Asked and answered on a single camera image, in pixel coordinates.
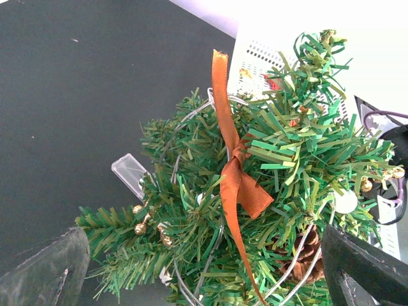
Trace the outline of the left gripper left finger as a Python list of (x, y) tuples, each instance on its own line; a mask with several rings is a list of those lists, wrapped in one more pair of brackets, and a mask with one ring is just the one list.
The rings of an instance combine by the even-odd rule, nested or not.
[(85, 231), (70, 228), (1, 277), (1, 305), (76, 305), (89, 262)]

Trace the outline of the white bulb string lights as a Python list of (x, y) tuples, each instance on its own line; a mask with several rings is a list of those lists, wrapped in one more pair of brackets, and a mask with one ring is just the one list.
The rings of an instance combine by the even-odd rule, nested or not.
[[(188, 115), (186, 115), (182, 120), (181, 124), (179, 124), (176, 130), (180, 130), (185, 126), (185, 122), (188, 119), (193, 118), (197, 115), (200, 111), (204, 110), (207, 107), (214, 106), (214, 97), (212, 93), (212, 88), (207, 89), (208, 101), (202, 104), (197, 110), (192, 111)], [(144, 177), (150, 176), (150, 173), (140, 164), (140, 162), (135, 159), (130, 153), (122, 156), (118, 160), (112, 163), (111, 166), (112, 171), (116, 176), (131, 190), (131, 192), (139, 198), (140, 201), (144, 199), (144, 192), (142, 188), (142, 184), (144, 183)], [(350, 192), (345, 191), (343, 195), (338, 193), (331, 194), (330, 199), (333, 200), (332, 202), (332, 212), (330, 216), (329, 223), (333, 222), (334, 215), (336, 213), (351, 213), (353, 212), (356, 207), (358, 206), (358, 199), (357, 196)], [(296, 286), (286, 295), (285, 299), (280, 302), (281, 305), (287, 305), (288, 301), (292, 299), (294, 295), (297, 294), (298, 290), (306, 283), (307, 278), (311, 275), (312, 269), (315, 267), (318, 257), (322, 255), (322, 250), (318, 249), (316, 255), (314, 256), (312, 263), (310, 264), (308, 270), (306, 271), (303, 278), (296, 284)], [(287, 280), (289, 273), (293, 271), (295, 267), (296, 260), (298, 259), (298, 255), (295, 255), (293, 258), (291, 265), (287, 272), (273, 285), (271, 289), (269, 289), (265, 296), (268, 298), (272, 296), (277, 288), (281, 286), (281, 284)], [(190, 303), (190, 305), (202, 305), (204, 301), (203, 295), (200, 294), (200, 288), (203, 284), (204, 278), (200, 278), (198, 285), (194, 292), (187, 287), (184, 280), (180, 276), (179, 268), (177, 266), (177, 262), (174, 262), (175, 272), (178, 280), (178, 285), (180, 288), (180, 292), (184, 295), (186, 300)]]

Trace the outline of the brown pinecone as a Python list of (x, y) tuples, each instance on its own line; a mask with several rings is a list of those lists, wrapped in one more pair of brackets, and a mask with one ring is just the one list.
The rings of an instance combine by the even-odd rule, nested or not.
[[(320, 237), (316, 228), (316, 225), (313, 225), (311, 231), (307, 235), (303, 247), (301, 248), (300, 254), (292, 271), (288, 275), (288, 279), (293, 282), (299, 282), (305, 276), (307, 270), (310, 268), (314, 256), (316, 255), (317, 250), (321, 246)], [(281, 274), (285, 274), (291, 264), (293, 255), (289, 255), (288, 251), (283, 247), (276, 247), (273, 250), (274, 253), (279, 254), (280, 256), (289, 257), (289, 259), (280, 259), (278, 264), (280, 264), (279, 271)], [(310, 275), (306, 279), (306, 283), (313, 283), (320, 281), (324, 278), (323, 271), (323, 260), (322, 255), (319, 255), (314, 268), (312, 269)]]

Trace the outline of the orange ribbon bow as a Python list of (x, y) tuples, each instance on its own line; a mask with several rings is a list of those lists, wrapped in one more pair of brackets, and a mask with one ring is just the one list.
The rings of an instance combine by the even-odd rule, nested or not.
[(245, 160), (250, 154), (245, 151), (247, 140), (240, 138), (232, 118), (227, 83), (228, 56), (220, 51), (213, 50), (212, 92), (219, 128), (229, 157), (221, 172), (223, 176), (220, 185), (222, 208), (254, 290), (259, 301), (266, 305), (267, 303), (262, 297), (252, 274), (245, 251), (245, 244), (238, 223), (237, 205), (241, 204), (251, 219), (255, 219), (273, 202), (273, 198), (251, 176), (243, 171)]

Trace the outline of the gold glitter berry sprig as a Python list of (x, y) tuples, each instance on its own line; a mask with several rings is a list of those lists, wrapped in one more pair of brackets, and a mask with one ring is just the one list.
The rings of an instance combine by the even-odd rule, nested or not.
[[(147, 205), (136, 205), (132, 208), (134, 215), (139, 214), (142, 210), (147, 209)], [(134, 233), (137, 236), (146, 234), (148, 226), (153, 225), (152, 212), (146, 212), (143, 217), (143, 221), (134, 225)], [(167, 247), (173, 245), (173, 240), (168, 234), (169, 224), (167, 222), (159, 222), (156, 224), (156, 228), (159, 232), (160, 241)]]

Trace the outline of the small green christmas tree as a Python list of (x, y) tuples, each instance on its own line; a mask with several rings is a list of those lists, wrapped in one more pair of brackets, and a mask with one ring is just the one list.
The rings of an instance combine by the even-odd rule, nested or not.
[[(357, 127), (356, 117), (337, 120), (334, 107), (328, 113), (282, 112), (274, 102), (260, 103), (238, 94), (228, 99), (235, 127), (240, 138), (247, 140), (245, 151), (250, 154), (243, 171), (273, 198), (255, 219), (237, 205), (242, 240), (266, 305), (281, 305), (298, 282), (287, 279), (272, 296), (265, 296), (283, 276), (277, 261), (289, 259), (273, 250), (283, 247), (293, 258), (299, 256), (313, 225), (320, 241), (328, 225), (362, 240), (377, 236), (380, 222), (372, 209), (383, 192), (396, 193), (397, 184), (406, 181), (407, 164), (397, 156), (397, 142), (381, 137), (376, 129)], [(204, 278), (202, 305), (263, 305), (222, 208), (221, 172), (229, 157), (215, 105), (176, 130), (186, 115), (207, 101), (194, 92), (178, 105), (172, 118), (152, 119), (144, 126), (142, 145), (154, 167), (143, 178), (145, 196), (140, 205), (147, 209), (134, 215), (134, 206), (83, 208), (77, 217), (91, 256), (99, 263), (93, 276), (100, 293), (119, 295), (122, 289), (163, 278), (171, 289), (169, 302), (190, 305), (180, 292), (177, 262), (191, 292)], [(403, 179), (392, 179), (386, 186), (373, 182), (370, 191), (360, 191), (363, 175), (396, 166), (405, 170)], [(351, 213), (336, 213), (330, 224), (330, 195), (345, 191), (357, 196), (358, 206)], [(152, 212), (153, 225), (137, 236), (134, 225), (143, 221), (146, 212)], [(159, 222), (169, 224), (171, 247), (160, 241)], [(287, 305), (333, 305), (325, 277), (305, 283)]]

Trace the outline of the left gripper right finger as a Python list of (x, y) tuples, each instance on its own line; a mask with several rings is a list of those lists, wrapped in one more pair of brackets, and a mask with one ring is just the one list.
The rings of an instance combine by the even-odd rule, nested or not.
[(328, 225), (321, 248), (334, 305), (407, 305), (407, 265)]

